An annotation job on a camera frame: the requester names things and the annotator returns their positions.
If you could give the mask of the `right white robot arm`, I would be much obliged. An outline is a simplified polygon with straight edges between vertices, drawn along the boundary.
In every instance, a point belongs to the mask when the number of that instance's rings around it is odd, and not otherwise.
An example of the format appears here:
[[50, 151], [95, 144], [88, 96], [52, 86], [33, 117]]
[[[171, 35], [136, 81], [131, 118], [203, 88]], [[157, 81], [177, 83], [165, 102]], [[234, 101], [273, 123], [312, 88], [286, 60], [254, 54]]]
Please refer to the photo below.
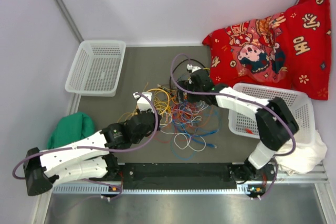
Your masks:
[[205, 69], [190, 71], [184, 81], [174, 81], [180, 100], [203, 101], [208, 105], [240, 113], [257, 124], [259, 143], [244, 161], [246, 177], [256, 180], [264, 174], [264, 166], [278, 155], [288, 141], [294, 142], [299, 125], [285, 101], [280, 97], [260, 99], [238, 92], [230, 86], [214, 84]]

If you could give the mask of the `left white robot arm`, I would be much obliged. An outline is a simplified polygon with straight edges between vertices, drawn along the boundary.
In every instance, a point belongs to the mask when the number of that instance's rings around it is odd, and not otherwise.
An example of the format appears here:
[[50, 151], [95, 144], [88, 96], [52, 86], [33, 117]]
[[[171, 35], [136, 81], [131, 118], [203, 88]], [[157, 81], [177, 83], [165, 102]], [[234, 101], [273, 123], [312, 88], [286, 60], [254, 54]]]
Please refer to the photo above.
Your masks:
[[114, 180], [119, 166], [114, 152], [129, 150], [160, 126], [160, 115], [139, 111], [123, 123], [110, 124], [93, 135], [53, 150], [27, 151], [23, 164], [29, 196], [43, 194], [57, 185], [81, 179]]

